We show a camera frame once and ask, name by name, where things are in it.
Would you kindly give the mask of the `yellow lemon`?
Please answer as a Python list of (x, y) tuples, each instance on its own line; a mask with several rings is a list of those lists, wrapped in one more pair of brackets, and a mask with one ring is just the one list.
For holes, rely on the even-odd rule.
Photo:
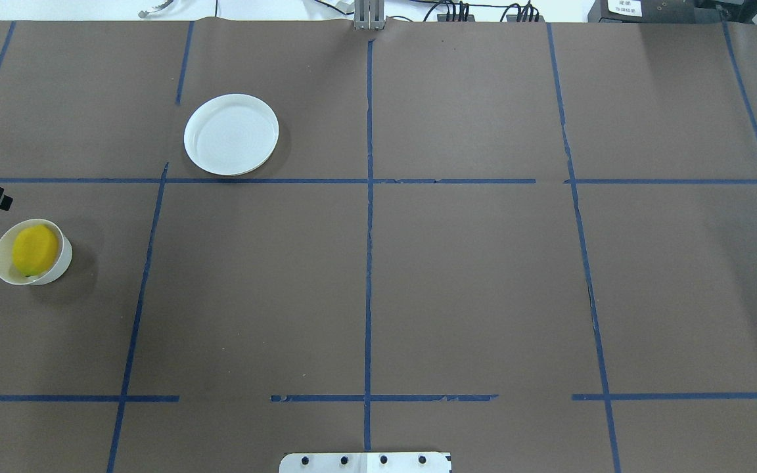
[(13, 267), (24, 277), (40, 276), (53, 267), (59, 250), (57, 234), (48, 225), (26, 227), (13, 240)]

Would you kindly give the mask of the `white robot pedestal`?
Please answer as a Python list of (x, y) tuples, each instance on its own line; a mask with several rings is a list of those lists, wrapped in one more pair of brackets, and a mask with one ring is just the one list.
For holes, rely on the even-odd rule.
[(295, 453), (279, 472), (451, 472), (451, 455), (426, 452)]

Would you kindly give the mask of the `aluminium frame post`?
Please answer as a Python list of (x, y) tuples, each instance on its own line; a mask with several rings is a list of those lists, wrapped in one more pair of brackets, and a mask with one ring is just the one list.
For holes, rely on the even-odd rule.
[(354, 29), (383, 30), (386, 25), (384, 0), (355, 0)]

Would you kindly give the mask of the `white bowl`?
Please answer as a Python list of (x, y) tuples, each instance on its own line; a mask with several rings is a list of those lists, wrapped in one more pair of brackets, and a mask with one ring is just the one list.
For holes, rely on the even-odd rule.
[[(60, 250), (57, 255), (55, 264), (48, 272), (43, 273), (40, 276), (24, 277), (13, 267), (12, 263), (12, 245), (13, 240), (17, 237), (20, 230), (26, 227), (32, 227), (32, 225), (45, 224), (57, 234), (60, 242)], [(0, 279), (11, 285), (16, 286), (29, 286), (29, 285), (43, 285), (49, 284), (49, 282), (57, 281), (63, 273), (69, 268), (72, 261), (72, 245), (64, 233), (57, 225), (48, 219), (27, 219), (11, 227), (3, 236), (0, 237)]]

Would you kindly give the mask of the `white plate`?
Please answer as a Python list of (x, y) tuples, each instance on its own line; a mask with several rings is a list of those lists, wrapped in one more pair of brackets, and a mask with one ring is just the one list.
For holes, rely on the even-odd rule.
[(183, 132), (184, 150), (206, 173), (237, 176), (270, 159), (280, 137), (279, 118), (264, 100), (223, 94), (196, 108)]

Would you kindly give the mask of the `black computer box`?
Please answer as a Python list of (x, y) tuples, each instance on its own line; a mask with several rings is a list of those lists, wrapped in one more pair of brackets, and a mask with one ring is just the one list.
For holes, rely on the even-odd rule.
[(588, 23), (714, 24), (723, 15), (699, 1), (595, 1)]

